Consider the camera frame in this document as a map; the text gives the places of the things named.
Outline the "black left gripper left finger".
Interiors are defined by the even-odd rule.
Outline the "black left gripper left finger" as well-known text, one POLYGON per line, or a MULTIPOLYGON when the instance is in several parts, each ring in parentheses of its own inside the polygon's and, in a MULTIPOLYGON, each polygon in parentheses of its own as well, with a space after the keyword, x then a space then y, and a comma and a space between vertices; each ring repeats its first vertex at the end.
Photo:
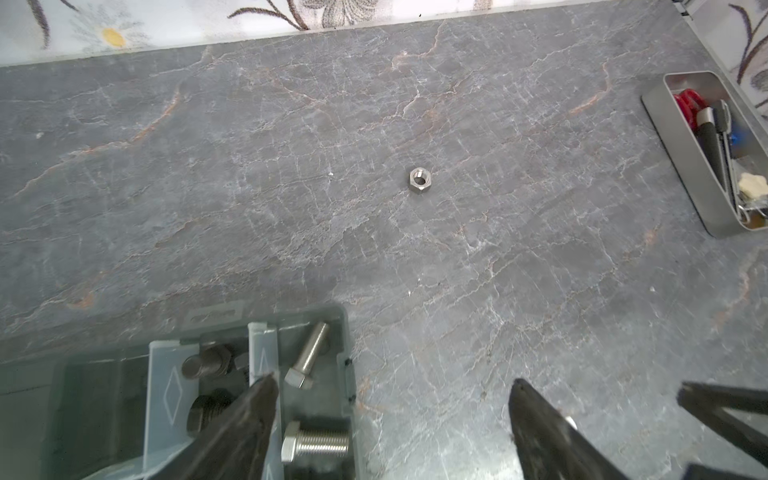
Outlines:
POLYGON ((278 394, 278 383, 273 376, 260 377, 154 477, 169 480, 261 478, 278 394))

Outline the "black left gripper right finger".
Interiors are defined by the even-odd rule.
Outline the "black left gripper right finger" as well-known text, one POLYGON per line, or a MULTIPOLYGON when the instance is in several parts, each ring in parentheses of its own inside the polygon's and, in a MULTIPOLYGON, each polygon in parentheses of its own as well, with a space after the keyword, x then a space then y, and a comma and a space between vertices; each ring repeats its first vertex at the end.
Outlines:
POLYGON ((528 381, 514 380, 508 410, 526 479, 624 479, 528 381))

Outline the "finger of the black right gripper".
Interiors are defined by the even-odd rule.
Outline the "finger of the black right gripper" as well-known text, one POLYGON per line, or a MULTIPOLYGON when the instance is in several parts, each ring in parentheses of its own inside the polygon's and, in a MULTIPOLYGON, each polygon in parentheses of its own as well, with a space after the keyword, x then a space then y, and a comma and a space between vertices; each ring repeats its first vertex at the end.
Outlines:
POLYGON ((767 466, 767 435, 727 412, 766 416, 766 390, 683 382, 677 403, 721 438, 767 466))

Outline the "black hex bolt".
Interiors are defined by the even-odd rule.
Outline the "black hex bolt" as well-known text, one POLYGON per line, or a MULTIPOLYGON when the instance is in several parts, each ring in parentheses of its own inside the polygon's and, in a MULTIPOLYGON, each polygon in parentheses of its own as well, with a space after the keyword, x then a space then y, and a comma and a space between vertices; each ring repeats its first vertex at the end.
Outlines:
POLYGON ((226 345, 213 345, 187 357, 181 366, 181 374, 189 380, 218 378, 228 373, 232 352, 226 345))

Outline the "silver hex bolt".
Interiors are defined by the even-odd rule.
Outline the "silver hex bolt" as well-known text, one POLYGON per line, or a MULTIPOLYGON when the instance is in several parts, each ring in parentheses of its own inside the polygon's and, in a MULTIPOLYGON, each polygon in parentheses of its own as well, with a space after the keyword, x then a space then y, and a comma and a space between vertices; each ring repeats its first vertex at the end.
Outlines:
POLYGON ((284 431, 280 458, 284 464, 289 464, 304 456, 344 457, 349 450, 350 437, 347 433, 303 430, 299 421, 292 421, 284 431))
POLYGON ((328 323, 318 322, 315 324, 296 362, 289 368, 284 377, 289 386, 304 390, 312 387, 311 372, 329 332, 330 325, 328 323))

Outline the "transparent grey organizer box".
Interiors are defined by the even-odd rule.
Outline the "transparent grey organizer box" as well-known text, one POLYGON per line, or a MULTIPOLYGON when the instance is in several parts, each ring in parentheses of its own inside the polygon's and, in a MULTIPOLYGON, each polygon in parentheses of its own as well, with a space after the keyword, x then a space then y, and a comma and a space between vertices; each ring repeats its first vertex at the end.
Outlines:
POLYGON ((323 305, 259 318, 240 302, 200 311, 210 324, 177 335, 75 351, 1 368, 1 475, 5 479, 156 479, 260 377, 278 383, 276 417, 259 479, 362 477, 354 404, 352 341, 343 307, 323 305), (310 389, 284 377, 318 322, 330 325, 310 389), (189 380, 184 360, 213 345, 232 352, 218 378, 189 380), (284 431, 345 432, 344 457, 312 455, 284 464, 284 431))

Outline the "cream flower shaped eraser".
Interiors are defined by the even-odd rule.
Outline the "cream flower shaped eraser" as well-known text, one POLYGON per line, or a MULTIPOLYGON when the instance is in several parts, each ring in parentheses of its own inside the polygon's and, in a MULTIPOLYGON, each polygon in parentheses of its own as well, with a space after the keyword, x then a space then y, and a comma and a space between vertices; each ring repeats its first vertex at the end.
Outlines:
POLYGON ((739 195, 745 201, 759 200, 768 195, 767 179, 762 175, 743 172, 738 181, 739 195))

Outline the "grey utility knife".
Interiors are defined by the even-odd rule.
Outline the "grey utility knife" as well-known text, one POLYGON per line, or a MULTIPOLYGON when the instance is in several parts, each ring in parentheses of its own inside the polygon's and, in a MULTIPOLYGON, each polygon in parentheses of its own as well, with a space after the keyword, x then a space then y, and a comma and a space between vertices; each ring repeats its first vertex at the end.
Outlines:
POLYGON ((711 169, 730 201, 733 192, 728 171, 728 162, 723 149, 722 135, 717 130, 715 110, 712 107, 701 110, 697 115, 696 138, 711 169))

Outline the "silver hex nut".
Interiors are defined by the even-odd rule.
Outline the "silver hex nut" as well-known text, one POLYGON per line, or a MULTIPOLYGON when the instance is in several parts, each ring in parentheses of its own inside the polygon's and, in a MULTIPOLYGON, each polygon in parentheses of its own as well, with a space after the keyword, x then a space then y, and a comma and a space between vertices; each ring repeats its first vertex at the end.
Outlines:
POLYGON ((424 193, 432 186, 431 172, 425 168, 414 168, 408 177, 409 188, 416 193, 424 193))

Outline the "red handled scissors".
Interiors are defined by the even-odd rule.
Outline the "red handled scissors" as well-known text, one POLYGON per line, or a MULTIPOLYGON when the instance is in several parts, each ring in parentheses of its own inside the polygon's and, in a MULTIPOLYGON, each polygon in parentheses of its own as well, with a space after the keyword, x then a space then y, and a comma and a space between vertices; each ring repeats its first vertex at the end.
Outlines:
POLYGON ((691 88, 675 93, 673 98, 690 129, 696 131, 698 128, 697 115, 701 110, 709 107, 708 103, 696 90, 691 88))

